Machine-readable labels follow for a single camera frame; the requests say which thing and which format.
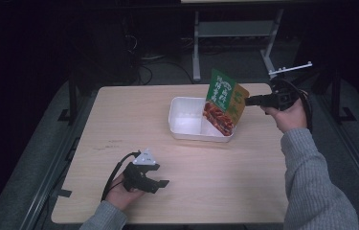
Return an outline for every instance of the gray sleeve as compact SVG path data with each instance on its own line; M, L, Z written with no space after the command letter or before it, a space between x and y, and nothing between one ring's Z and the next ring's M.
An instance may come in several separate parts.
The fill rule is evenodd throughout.
M325 158L306 128L280 140L286 161L289 200L284 229L358 229L358 217L345 194L329 178Z
M95 215L82 224L80 230L122 229L126 215L107 201L102 201Z

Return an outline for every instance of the dark gray floor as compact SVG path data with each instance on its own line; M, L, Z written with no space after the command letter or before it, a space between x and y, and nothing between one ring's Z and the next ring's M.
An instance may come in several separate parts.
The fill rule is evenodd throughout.
M260 58L262 43L251 41L242 48L225 50L216 55L202 55L200 59L202 81L209 83L212 68L226 72L237 82L268 82L265 66ZM291 67L299 41L277 42L271 55L276 67ZM146 65L152 71L149 84L189 84L191 54L180 59L162 58ZM140 68L144 81L149 77ZM294 79L300 73L288 74ZM310 92L315 78L305 81L300 88ZM68 86L65 83L54 96L29 145L26 147L8 185L0 196L0 229L78 229L76 225L59 225L51 222L51 212L56 203L57 189L61 186L62 170L68 166L65 157L73 151L80 137L90 108L96 99L79 96L79 116L72 126L59 122L58 116L69 107ZM355 207L359 217L358 158L351 156L352 147L359 154L359 95L354 87L342 82L341 106L348 107L356 122L337 125L329 115L330 90L323 96L311 96L314 109L313 137L325 156L332 181L341 188ZM187 229L184 226L129 226L132 229ZM191 229L282 229L281 223L245 225L193 225Z

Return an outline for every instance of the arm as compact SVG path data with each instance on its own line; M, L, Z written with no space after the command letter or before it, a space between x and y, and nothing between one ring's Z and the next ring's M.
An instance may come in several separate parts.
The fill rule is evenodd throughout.
M262 108L274 117L285 155L286 196L289 200L284 229L358 229L351 203L330 181L325 158L318 152L306 128L302 101L278 111Z
M123 210L145 193L140 190L128 192L123 186L123 174L113 180L111 188L95 215L84 222L80 230L122 229L127 220Z

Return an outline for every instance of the hand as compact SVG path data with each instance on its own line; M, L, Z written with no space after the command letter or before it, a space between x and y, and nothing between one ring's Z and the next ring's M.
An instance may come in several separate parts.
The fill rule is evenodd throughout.
M284 111L279 111L274 107L262 106L261 108L275 119L278 129L283 133L293 128L307 127L307 120L301 99L295 101L292 106Z
M123 179L124 176L121 173L113 180L111 187L115 187L108 192L107 197L105 198L106 201L110 202L121 211L123 211L130 203L146 193L137 189L132 189L130 192L127 191L122 183Z

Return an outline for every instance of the green snack package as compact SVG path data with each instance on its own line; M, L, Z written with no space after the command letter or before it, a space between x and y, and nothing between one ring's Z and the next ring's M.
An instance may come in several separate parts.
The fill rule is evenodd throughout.
M231 136L244 111L244 99L249 95L248 90L213 69L203 116L224 136Z

